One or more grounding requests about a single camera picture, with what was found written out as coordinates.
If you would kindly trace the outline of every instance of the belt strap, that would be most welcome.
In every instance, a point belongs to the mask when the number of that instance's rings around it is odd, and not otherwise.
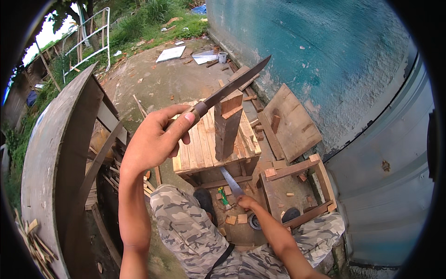
[[[235,244],[229,243],[229,246],[226,248],[226,251],[224,251],[223,255],[220,256],[220,258],[214,263],[213,267],[209,271],[209,273],[206,275],[205,279],[210,279],[212,270],[216,268],[217,266],[221,265],[231,254],[232,250],[234,249]]]

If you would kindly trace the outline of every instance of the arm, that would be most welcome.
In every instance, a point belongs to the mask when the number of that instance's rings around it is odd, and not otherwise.
[[[170,118],[188,107],[173,105],[150,113],[136,130],[125,152],[120,170],[118,212],[119,229],[124,243],[121,278],[148,276],[151,224],[144,200],[143,175],[147,169],[161,165],[167,158],[175,157],[180,138],[185,144],[190,143],[187,130],[195,119],[192,113],[179,117],[169,131],[163,130],[172,123]]]
[[[296,240],[290,232],[269,214],[255,199],[242,195],[238,204],[246,211],[252,210],[259,219],[262,232],[271,245],[276,256],[283,262],[293,279],[328,278],[316,272],[302,255]]]

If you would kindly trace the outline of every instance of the knife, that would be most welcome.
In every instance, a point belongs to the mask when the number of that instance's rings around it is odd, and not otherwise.
[[[231,188],[231,191],[234,194],[234,197],[237,198],[238,196],[245,194],[245,192],[243,192],[243,190],[240,188],[240,186],[237,184],[237,182],[235,182],[235,180],[232,178],[232,176],[229,174],[229,172],[224,167],[220,167],[220,171],[222,172],[227,183],[229,184],[229,187]]]
[[[195,121],[190,126],[189,129],[191,129],[195,124],[197,124],[200,121],[200,118],[203,117],[207,111],[215,106],[219,101],[223,100],[224,97],[228,96],[232,92],[234,92],[236,89],[238,89],[243,84],[247,83],[251,78],[253,78],[255,75],[257,75],[263,68],[265,68],[266,64],[268,64],[268,61],[270,60],[271,55],[269,55],[267,58],[260,61],[257,65],[249,69],[247,72],[240,75],[235,80],[229,82],[222,88],[220,88],[217,92],[210,95],[206,100],[199,101],[196,105],[190,106],[188,109],[186,109],[181,115],[184,115],[188,112],[191,112],[195,115]]]

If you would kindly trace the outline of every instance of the grass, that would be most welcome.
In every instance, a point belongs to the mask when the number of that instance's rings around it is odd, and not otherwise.
[[[127,53],[127,58],[134,54],[134,50],[131,48],[135,46],[135,43],[141,39],[154,41],[150,44],[143,44],[138,48],[140,50],[146,50],[158,45],[161,45],[168,41],[177,39],[200,37],[206,32],[207,22],[200,21],[200,19],[206,16],[191,15],[186,8],[190,8],[190,4],[199,1],[192,0],[147,0],[146,3],[141,3],[140,8],[135,11],[135,2],[130,0],[115,0],[114,5],[119,9],[113,11],[111,7],[112,18],[120,18],[125,16],[124,19],[117,24],[117,26],[110,32],[110,63],[115,64],[117,59],[122,57],[113,57],[113,53],[117,50]],[[176,27],[168,32],[161,32],[161,26],[173,17],[182,17],[182,20],[174,21],[167,28],[175,25]],[[83,57],[87,57],[92,54],[93,49],[86,48],[83,51]],[[72,79],[74,79],[78,72],[72,71],[66,76],[66,83],[63,83],[62,70],[67,70],[70,65],[77,64],[77,54],[72,51],[68,57],[56,57],[51,60],[50,69],[53,73],[59,86],[63,89]],[[77,69],[80,71],[86,69],[91,64],[99,61],[96,66],[97,69],[108,64],[108,58],[106,51],[99,53],[98,55],[89,59],[79,65]],[[12,129],[9,129],[6,125],[2,127],[2,130],[6,134],[6,142],[8,145],[9,153],[11,155],[11,171],[9,177],[5,180],[5,191],[9,199],[11,208],[17,208],[20,211],[20,191],[21,191],[21,176],[23,171],[23,163],[25,161],[26,149],[28,142],[36,124],[38,117],[43,110],[49,105],[49,103],[57,97],[59,92],[55,88],[54,84],[49,80],[45,82],[42,90],[40,90],[37,96],[34,106],[25,114],[22,119],[23,131],[18,133]]]

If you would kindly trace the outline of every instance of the white metal frame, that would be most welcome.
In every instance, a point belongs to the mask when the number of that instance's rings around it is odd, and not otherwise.
[[[102,11],[106,10],[107,11],[107,24],[102,26],[101,28],[98,28],[96,31],[94,31],[93,33],[91,33],[90,35],[88,35],[86,38],[84,38],[83,40],[81,40],[77,45],[73,46],[72,49],[70,49],[69,51],[67,51],[67,53],[65,53],[65,56],[67,56],[71,51],[73,51],[74,49],[76,49],[80,44],[82,44],[84,41],[88,40],[89,37],[93,36],[94,34],[98,33],[99,31],[102,31],[104,28],[107,28],[107,45],[104,46],[103,48],[101,48],[100,50],[90,54],[88,57],[84,58],[82,61],[80,61],[79,63],[77,63],[76,65],[74,65],[71,69],[69,69],[67,72],[65,72],[65,70],[63,69],[63,83],[65,83],[65,76],[70,73],[72,70],[74,70],[77,66],[79,66],[80,64],[84,63],[85,61],[87,61],[88,59],[90,59],[91,57],[95,56],[96,54],[98,54],[99,52],[103,51],[103,50],[107,50],[107,54],[108,54],[108,66],[105,69],[105,71],[107,72],[110,69],[110,40],[109,40],[109,34],[110,34],[110,8],[106,7],[103,8],[102,10],[100,10],[99,12],[95,13],[92,17],[90,17],[89,19],[87,19],[85,22],[83,22],[80,26],[78,26],[77,30],[81,30],[80,28],[82,28],[83,26],[86,26],[86,23],[91,20],[92,18],[94,18],[96,15],[102,13]],[[67,37],[65,37],[65,39],[63,40],[62,43],[62,51],[65,49],[65,41],[66,39],[71,36],[75,31],[72,31]]]

